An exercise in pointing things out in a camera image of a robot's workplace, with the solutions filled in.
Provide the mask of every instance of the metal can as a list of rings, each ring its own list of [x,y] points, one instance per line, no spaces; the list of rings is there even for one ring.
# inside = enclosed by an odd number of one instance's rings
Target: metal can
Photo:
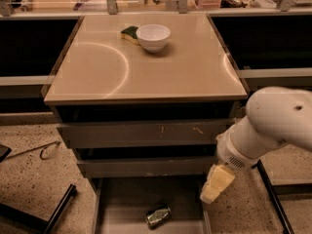
[[[149,228],[156,228],[171,216],[170,208],[164,205],[154,211],[148,211],[145,220]]]

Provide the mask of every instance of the open drawer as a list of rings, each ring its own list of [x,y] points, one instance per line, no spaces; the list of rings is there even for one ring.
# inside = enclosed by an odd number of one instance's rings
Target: open drawer
[[[199,199],[204,177],[154,176],[102,179],[97,189],[94,233],[208,234],[209,218]],[[171,218],[154,229],[149,211],[166,205]]]

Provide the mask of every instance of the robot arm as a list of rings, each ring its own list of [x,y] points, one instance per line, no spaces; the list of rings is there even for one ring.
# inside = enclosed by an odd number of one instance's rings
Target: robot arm
[[[201,199],[211,203],[234,179],[269,151],[293,144],[312,151],[312,93],[268,87],[249,99],[247,116],[217,137],[213,166]]]

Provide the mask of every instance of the sponge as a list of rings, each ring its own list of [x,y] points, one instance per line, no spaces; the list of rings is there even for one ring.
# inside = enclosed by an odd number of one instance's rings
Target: sponge
[[[139,42],[137,40],[137,29],[138,27],[135,26],[130,26],[122,30],[121,33],[121,38],[122,39],[127,39],[133,44],[139,45]]]
[[[201,200],[207,204],[212,203],[222,191],[224,191],[234,180],[234,172],[224,165],[213,165],[207,182],[204,184]]]

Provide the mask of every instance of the countertop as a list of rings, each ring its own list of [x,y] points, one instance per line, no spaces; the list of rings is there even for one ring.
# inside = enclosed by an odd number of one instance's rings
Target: countertop
[[[157,54],[122,39],[130,25],[172,34]],[[85,15],[45,97],[49,105],[246,98],[206,14]]]

